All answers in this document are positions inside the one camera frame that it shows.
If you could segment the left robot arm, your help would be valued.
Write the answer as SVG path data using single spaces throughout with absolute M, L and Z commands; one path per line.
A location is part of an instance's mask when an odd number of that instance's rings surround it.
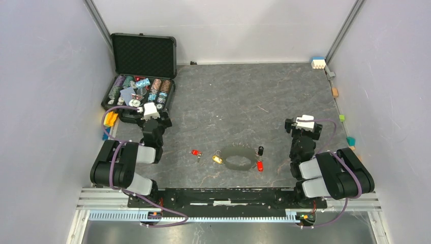
M 139 123 L 143 133 L 140 142 L 105 141 L 90 170 L 91 183 L 125 189 L 140 195 L 147 207 L 156 206 L 160 200 L 157 182 L 136 173 L 136 166 L 157 164 L 162 157 L 163 134 L 172 122 L 167 110 L 162 110 L 160 116 Z

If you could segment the yellow tag key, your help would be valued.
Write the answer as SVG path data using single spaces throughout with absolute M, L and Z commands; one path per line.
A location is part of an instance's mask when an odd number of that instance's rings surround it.
M 221 150 L 217 150 L 214 155 L 212 156 L 212 160 L 217 164 L 223 164 L 224 161 L 221 157 Z

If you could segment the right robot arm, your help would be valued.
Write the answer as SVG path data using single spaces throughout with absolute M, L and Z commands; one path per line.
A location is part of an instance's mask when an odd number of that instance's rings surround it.
M 285 131 L 292 136 L 290 170 L 297 179 L 293 199 L 299 207 L 307 207 L 321 197 L 359 198 L 375 190 L 372 175 L 351 148 L 316 151 L 321 123 L 309 115 L 285 120 Z

